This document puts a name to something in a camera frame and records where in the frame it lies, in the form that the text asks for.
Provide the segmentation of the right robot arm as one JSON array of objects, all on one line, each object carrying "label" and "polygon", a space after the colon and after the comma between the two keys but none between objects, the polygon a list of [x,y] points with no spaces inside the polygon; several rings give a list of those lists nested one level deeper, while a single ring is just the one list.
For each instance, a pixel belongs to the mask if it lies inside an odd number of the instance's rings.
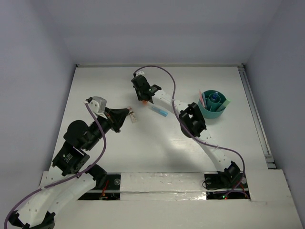
[{"label": "right robot arm", "polygon": [[225,189],[236,189],[240,183],[239,166],[232,161],[221,147],[211,143],[205,119],[197,103],[187,104],[173,99],[157,85],[150,85],[141,74],[134,74],[131,79],[138,100],[147,101],[171,112],[176,116],[183,134],[193,139],[213,162],[219,181]]}]

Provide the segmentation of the green highlighter marker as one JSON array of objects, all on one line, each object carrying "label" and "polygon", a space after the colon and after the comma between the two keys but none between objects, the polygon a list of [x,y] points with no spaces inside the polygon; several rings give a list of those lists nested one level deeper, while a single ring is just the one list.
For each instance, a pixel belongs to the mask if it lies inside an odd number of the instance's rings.
[{"label": "green highlighter marker", "polygon": [[230,104],[230,100],[229,99],[226,99],[223,103],[222,103],[222,106],[223,107],[227,107],[229,104]]}]

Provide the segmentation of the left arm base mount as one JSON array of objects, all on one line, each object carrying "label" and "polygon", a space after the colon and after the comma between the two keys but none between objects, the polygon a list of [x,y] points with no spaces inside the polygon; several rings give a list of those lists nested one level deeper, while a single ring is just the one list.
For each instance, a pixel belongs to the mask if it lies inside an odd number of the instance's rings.
[{"label": "left arm base mount", "polygon": [[94,165],[86,174],[92,176],[95,187],[78,200],[120,200],[121,173],[107,173],[99,165]]}]

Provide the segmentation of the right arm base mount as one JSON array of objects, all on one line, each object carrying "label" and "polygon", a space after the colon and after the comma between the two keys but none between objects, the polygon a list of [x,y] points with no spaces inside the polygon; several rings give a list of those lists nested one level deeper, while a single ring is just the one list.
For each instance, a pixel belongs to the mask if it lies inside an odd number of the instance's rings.
[{"label": "right arm base mount", "polygon": [[246,175],[235,162],[224,171],[204,175],[207,200],[250,199]]}]

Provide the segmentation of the orange thin pen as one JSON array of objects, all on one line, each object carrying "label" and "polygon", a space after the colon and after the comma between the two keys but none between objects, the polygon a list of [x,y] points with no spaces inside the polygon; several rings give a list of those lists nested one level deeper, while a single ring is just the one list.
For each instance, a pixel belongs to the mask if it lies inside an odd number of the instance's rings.
[{"label": "orange thin pen", "polygon": [[200,93],[200,101],[203,104],[203,94],[202,94],[201,90],[199,90],[199,93]]}]

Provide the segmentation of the purple pen red tip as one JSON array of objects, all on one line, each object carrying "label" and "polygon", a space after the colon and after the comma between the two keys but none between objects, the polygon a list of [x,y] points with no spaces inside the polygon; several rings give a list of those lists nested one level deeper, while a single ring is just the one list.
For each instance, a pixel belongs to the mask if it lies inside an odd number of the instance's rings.
[{"label": "purple pen red tip", "polygon": [[206,99],[205,99],[205,95],[204,95],[204,93],[202,93],[203,94],[203,107],[206,107]]}]

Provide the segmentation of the blue highlighter marker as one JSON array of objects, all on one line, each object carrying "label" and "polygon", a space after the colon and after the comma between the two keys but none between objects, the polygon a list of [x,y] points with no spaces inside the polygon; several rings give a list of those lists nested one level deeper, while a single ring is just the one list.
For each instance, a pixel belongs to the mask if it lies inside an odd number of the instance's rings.
[{"label": "blue highlighter marker", "polygon": [[165,110],[163,110],[157,106],[154,106],[154,105],[150,105],[149,109],[151,109],[152,111],[158,113],[159,115],[161,115],[163,117],[166,117],[168,115],[168,113]]}]

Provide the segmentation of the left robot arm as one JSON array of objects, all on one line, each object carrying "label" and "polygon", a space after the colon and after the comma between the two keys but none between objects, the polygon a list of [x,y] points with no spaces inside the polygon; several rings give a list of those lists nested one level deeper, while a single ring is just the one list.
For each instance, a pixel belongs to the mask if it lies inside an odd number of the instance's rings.
[{"label": "left robot arm", "polygon": [[50,169],[43,173],[39,188],[12,208],[5,218],[4,228],[12,225],[20,229],[52,229],[62,208],[87,191],[104,186],[107,173],[97,163],[106,146],[92,163],[88,163],[87,152],[100,140],[106,144],[108,131],[120,132],[129,109],[88,111],[94,121],[90,125],[82,120],[69,124],[63,137],[65,141]]}]

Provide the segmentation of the clear bottle blue cap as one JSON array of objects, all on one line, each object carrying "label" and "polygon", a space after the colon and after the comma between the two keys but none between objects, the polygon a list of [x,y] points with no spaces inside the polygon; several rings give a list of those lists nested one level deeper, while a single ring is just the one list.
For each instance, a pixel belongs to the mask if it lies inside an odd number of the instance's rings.
[{"label": "clear bottle blue cap", "polygon": [[212,95],[211,101],[213,101],[214,103],[217,103],[218,101],[218,92],[215,91],[214,94]]}]

